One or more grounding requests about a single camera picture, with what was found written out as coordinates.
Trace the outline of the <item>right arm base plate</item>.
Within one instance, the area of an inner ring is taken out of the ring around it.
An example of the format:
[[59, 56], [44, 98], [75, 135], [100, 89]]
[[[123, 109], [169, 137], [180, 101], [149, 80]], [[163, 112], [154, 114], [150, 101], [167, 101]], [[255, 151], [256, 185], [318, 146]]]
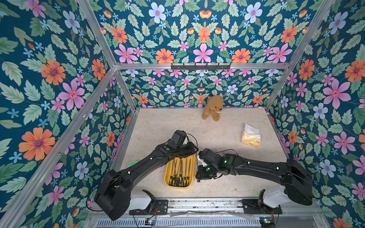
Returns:
[[242, 199], [242, 207], [245, 214], [256, 215], [281, 215], [282, 209], [271, 208], [263, 203], [261, 199]]

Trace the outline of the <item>file tool yellow black handle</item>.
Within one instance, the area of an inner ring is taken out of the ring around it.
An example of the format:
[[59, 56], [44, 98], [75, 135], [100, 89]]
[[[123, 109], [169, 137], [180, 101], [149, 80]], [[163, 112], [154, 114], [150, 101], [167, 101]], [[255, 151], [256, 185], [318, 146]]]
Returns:
[[171, 173], [170, 173], [170, 178], [169, 178], [169, 186], [173, 185], [173, 179], [174, 179], [174, 171], [175, 171], [175, 161], [172, 161], [172, 166], [171, 166]]

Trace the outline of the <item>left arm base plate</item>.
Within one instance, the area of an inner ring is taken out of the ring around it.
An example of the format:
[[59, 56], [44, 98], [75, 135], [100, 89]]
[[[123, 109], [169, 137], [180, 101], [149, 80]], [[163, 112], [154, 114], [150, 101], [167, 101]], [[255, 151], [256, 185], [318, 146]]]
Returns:
[[152, 200], [146, 209], [136, 209], [129, 211], [129, 215], [166, 215], [168, 211], [169, 201], [166, 199]]

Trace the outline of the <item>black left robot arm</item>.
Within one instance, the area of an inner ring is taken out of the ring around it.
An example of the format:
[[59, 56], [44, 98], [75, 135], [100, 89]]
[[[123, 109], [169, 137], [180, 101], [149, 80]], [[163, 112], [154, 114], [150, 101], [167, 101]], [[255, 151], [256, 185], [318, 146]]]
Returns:
[[157, 145], [138, 163], [118, 172], [110, 170], [96, 187], [94, 201], [112, 221], [117, 220], [127, 211], [131, 192], [143, 178], [175, 158], [187, 158], [198, 151], [198, 147], [189, 141], [188, 134], [177, 130], [171, 139]]

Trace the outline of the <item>yellow plastic storage tray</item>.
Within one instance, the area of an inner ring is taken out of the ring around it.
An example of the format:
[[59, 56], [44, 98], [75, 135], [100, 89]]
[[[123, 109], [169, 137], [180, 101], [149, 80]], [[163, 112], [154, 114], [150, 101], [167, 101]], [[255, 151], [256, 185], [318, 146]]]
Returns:
[[174, 158], [166, 165], [164, 182], [168, 187], [176, 189], [189, 188], [194, 179], [196, 155], [187, 158]]

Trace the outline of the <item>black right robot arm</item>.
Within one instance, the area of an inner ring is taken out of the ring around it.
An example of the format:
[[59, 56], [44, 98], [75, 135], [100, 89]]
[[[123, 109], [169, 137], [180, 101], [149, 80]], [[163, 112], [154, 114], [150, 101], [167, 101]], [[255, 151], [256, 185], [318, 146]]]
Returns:
[[293, 159], [285, 162], [257, 161], [238, 154], [221, 156], [210, 149], [200, 151], [198, 156], [203, 162], [195, 175], [198, 182], [217, 179], [223, 175], [253, 176], [285, 187], [284, 192], [295, 203], [312, 205], [312, 176]]

